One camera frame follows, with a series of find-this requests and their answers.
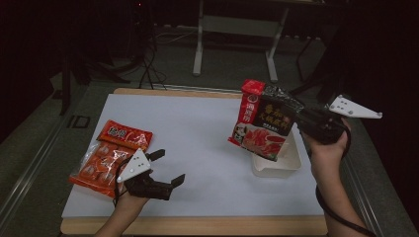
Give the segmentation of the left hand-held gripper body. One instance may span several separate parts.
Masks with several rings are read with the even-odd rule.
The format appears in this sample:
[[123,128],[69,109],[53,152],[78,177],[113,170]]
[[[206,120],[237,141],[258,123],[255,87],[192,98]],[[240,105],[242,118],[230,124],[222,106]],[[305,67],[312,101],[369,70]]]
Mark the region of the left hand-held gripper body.
[[138,148],[117,169],[118,184],[123,184],[132,196],[168,200],[173,188],[171,184],[154,181],[151,177],[151,162],[145,152]]

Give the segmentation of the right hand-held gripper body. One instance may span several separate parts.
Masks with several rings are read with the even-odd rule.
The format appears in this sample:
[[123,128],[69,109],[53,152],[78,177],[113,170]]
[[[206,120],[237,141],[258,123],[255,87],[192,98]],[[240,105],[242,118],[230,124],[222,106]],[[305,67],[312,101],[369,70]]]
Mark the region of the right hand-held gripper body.
[[303,109],[295,116],[300,131],[322,144],[336,143],[345,131],[342,118],[381,119],[382,113],[339,95],[324,109]]

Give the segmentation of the orange clear snack packet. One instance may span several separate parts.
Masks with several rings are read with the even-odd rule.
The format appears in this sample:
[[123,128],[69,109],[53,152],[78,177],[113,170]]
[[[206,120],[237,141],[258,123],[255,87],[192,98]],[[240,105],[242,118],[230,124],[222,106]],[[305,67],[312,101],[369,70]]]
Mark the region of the orange clear snack packet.
[[109,119],[85,153],[80,167],[69,176],[69,181],[113,198],[117,168],[138,148],[145,151],[152,136],[151,131]]

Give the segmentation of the white two-compartment box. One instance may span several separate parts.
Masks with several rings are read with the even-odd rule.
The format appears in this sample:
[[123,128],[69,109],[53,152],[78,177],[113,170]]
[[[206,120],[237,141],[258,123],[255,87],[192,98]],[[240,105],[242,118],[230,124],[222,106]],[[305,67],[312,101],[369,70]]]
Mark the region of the white two-compartment box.
[[253,174],[262,178],[285,179],[297,171],[301,167],[301,160],[293,133],[291,132],[285,140],[276,161],[253,154],[252,164]]

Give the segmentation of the red and black soup packet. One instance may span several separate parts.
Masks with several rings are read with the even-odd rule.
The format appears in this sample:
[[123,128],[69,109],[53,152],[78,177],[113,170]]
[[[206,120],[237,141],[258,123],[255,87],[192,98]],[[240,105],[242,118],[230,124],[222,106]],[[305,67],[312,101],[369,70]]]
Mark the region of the red and black soup packet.
[[303,104],[286,90],[246,79],[237,122],[228,141],[276,161]]

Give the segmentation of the person's right hand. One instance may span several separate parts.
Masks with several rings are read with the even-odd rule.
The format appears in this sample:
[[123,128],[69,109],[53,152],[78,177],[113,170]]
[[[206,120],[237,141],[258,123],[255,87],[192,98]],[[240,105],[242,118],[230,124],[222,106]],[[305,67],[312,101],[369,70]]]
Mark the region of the person's right hand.
[[344,125],[344,131],[338,141],[333,144],[322,144],[304,132],[301,134],[303,140],[309,147],[311,152],[310,157],[312,159],[323,157],[328,161],[332,159],[341,160],[348,153],[352,142],[351,128],[344,118],[341,119],[341,122]]

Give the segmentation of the person's left hand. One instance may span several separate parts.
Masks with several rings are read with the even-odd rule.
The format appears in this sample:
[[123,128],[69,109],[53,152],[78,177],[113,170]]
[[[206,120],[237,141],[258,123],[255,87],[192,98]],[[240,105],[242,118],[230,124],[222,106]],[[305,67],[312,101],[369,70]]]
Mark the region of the person's left hand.
[[124,211],[141,211],[147,202],[147,197],[132,196],[127,189],[124,189],[116,202],[116,209]]

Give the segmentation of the white table mat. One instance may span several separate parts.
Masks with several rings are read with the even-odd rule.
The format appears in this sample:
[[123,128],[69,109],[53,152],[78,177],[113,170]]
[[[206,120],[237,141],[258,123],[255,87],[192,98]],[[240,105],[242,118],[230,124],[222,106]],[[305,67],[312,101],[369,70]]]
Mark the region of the white table mat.
[[170,199],[150,200],[145,216],[319,215],[307,161],[286,179],[253,174],[250,152],[228,142],[238,99],[116,95],[108,97],[96,127],[108,120],[148,130],[149,149],[164,157],[152,163],[153,179],[184,176]]

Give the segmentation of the black metal stand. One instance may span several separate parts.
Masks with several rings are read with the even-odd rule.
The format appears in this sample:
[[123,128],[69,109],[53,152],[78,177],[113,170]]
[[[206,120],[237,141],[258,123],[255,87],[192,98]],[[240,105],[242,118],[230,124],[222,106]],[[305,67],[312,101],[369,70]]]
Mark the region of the black metal stand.
[[345,72],[334,38],[335,33],[322,33],[306,41],[295,60],[301,85],[292,89],[294,95],[317,89],[316,100],[325,104],[342,91]]
[[110,69],[100,65],[79,49],[66,49],[62,54],[61,65],[60,114],[62,116],[68,111],[71,105],[71,75],[74,75],[75,79],[82,85],[88,85],[91,81],[90,75],[86,69],[87,65],[91,66],[94,70],[100,72],[111,81],[127,83],[127,80],[119,77]]

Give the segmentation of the metal floor rail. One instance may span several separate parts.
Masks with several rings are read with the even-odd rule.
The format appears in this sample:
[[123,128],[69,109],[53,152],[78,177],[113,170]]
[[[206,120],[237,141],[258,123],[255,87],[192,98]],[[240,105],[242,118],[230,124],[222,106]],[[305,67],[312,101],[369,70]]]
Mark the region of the metal floor rail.
[[71,111],[59,116],[53,124],[51,132],[47,135],[41,148],[32,159],[29,166],[19,177],[12,191],[8,194],[5,202],[0,206],[0,217],[8,218],[18,208],[21,201],[25,198],[26,193],[32,186],[33,181],[40,172],[43,164],[46,162],[52,147],[55,145],[61,131],[66,127],[71,118]]
[[350,200],[355,210],[361,215],[367,228],[377,237],[383,237],[374,205],[374,181],[377,178],[376,165],[379,164],[377,152],[361,121],[349,118],[348,123],[352,138],[342,163],[344,184],[349,189]]

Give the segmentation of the white metal desk frame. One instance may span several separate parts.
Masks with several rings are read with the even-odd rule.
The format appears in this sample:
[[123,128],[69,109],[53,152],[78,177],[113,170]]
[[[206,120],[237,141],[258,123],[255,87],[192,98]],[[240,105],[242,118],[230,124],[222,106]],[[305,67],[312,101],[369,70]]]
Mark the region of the white metal desk frame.
[[234,34],[254,37],[265,37],[272,39],[271,48],[265,52],[265,58],[270,80],[273,83],[278,82],[279,78],[277,75],[274,55],[276,53],[278,43],[282,36],[282,32],[285,27],[285,22],[288,17],[290,8],[286,7],[282,11],[280,19],[277,22],[272,22],[207,15],[204,12],[204,7],[205,0],[200,0],[198,16],[198,39],[192,74],[194,76],[201,75],[204,52],[204,32]]

